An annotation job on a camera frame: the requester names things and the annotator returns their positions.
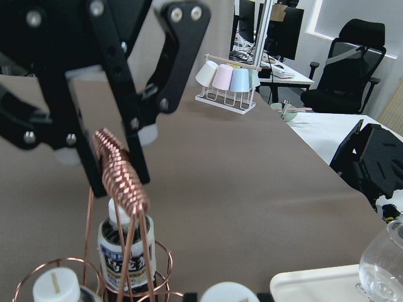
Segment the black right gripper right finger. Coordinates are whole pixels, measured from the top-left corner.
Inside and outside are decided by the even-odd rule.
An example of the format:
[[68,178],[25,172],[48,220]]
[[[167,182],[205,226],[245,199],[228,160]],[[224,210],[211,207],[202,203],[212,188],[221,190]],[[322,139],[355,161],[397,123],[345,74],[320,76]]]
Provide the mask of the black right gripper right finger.
[[270,293],[258,293],[257,297],[258,297],[259,302],[271,302]]

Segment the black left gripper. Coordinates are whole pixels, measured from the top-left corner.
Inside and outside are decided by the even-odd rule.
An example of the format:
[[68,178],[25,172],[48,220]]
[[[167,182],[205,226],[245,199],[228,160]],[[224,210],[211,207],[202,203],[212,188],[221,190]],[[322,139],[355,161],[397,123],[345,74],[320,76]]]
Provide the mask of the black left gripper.
[[[48,113],[7,93],[1,98],[1,136],[25,150],[40,143],[76,149],[65,78],[87,67],[105,71],[105,62],[128,65],[150,6],[150,1],[2,1],[1,53],[36,76]],[[158,114],[177,108],[210,10],[199,1],[169,1],[156,16],[165,41],[145,91],[136,91],[144,120],[141,146],[141,131],[154,125]]]

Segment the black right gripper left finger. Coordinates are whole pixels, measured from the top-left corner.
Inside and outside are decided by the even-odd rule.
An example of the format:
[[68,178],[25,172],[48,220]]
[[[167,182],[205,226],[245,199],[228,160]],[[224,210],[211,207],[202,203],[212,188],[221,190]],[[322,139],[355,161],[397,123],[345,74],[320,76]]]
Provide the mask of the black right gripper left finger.
[[197,302],[197,293],[185,293],[184,302]]

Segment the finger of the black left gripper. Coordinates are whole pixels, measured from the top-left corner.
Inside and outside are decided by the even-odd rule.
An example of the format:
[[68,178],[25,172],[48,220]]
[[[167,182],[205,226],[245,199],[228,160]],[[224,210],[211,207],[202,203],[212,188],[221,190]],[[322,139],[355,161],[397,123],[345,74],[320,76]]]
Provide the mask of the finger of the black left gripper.
[[72,130],[69,133],[76,135],[75,146],[94,195],[97,198],[104,197],[106,190],[102,183],[99,158],[94,150],[91,134],[84,125],[73,80],[70,77],[65,79],[72,107]]
[[139,138],[140,127],[144,124],[140,112],[140,96],[135,90],[127,64],[121,66],[105,62],[103,68],[122,118],[131,163],[141,183],[147,184],[150,182],[150,176]]

